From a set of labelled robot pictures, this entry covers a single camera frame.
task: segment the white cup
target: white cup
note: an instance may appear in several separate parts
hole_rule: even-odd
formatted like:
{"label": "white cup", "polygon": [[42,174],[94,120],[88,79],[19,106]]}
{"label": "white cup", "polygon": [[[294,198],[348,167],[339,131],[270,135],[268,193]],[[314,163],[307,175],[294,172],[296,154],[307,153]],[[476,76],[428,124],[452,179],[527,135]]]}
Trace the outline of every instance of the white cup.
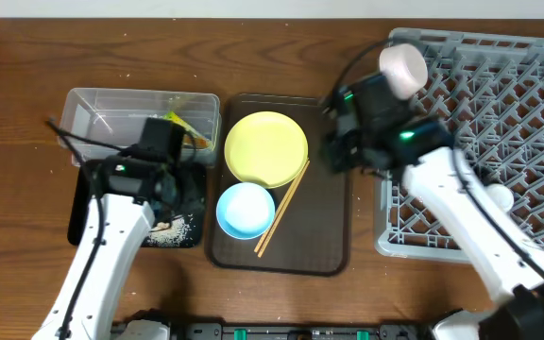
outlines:
{"label": "white cup", "polygon": [[490,184],[486,187],[486,193],[506,213],[514,207],[514,195],[502,184]]}
{"label": "white cup", "polygon": [[406,100],[427,82],[427,65],[419,50],[409,43],[385,48],[379,56],[379,70],[394,95]]}

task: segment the spilled crumbs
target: spilled crumbs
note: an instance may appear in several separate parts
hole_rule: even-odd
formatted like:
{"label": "spilled crumbs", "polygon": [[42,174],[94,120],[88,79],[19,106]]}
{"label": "spilled crumbs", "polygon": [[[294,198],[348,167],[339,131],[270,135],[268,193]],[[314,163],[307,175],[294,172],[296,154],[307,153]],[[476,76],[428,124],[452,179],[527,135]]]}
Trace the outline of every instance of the spilled crumbs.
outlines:
{"label": "spilled crumbs", "polygon": [[188,232],[192,230],[190,221],[193,220],[191,213],[178,217],[169,223],[159,222],[155,228],[150,231],[146,238],[146,243],[153,247],[179,247],[186,239]]}

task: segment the brown tray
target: brown tray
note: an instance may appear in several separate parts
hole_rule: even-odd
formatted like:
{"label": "brown tray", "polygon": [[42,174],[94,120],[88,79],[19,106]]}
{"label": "brown tray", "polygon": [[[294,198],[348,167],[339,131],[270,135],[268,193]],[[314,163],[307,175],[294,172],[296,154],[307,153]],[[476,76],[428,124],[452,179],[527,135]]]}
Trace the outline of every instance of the brown tray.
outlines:
{"label": "brown tray", "polygon": [[[236,240],[217,224],[215,217],[206,241],[210,260],[224,268],[332,276],[349,259],[349,212],[351,179],[334,175],[319,157],[320,141],[333,129],[316,99],[264,94],[239,94],[231,99],[224,116],[222,143],[241,118],[258,111],[276,111],[295,120],[308,139],[308,167],[262,258],[253,251],[259,238]],[[231,185],[239,182],[230,172],[220,151],[219,186],[215,202]],[[278,207],[289,184],[269,192]]]}

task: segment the green connector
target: green connector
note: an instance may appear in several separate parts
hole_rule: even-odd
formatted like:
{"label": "green connector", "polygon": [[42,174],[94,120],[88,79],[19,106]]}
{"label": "green connector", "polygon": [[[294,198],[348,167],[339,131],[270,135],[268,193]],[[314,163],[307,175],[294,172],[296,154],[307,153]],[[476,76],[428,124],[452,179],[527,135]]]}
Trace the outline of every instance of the green connector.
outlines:
{"label": "green connector", "polygon": [[247,330],[234,330],[234,340],[247,340]]}
{"label": "green connector", "polygon": [[368,340],[368,331],[357,331],[356,332],[356,340]]}

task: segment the gray dish rack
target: gray dish rack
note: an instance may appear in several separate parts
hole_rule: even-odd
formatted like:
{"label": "gray dish rack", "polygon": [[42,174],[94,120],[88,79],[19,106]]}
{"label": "gray dish rack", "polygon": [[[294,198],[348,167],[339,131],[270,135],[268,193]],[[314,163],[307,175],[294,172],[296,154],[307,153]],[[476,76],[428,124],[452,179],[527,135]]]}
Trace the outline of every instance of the gray dish rack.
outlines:
{"label": "gray dish rack", "polygon": [[[410,104],[453,132],[483,183],[514,194],[514,221],[544,248],[544,39],[396,28],[419,41],[429,78]],[[383,255],[468,263],[416,198],[375,183],[375,248]]]}

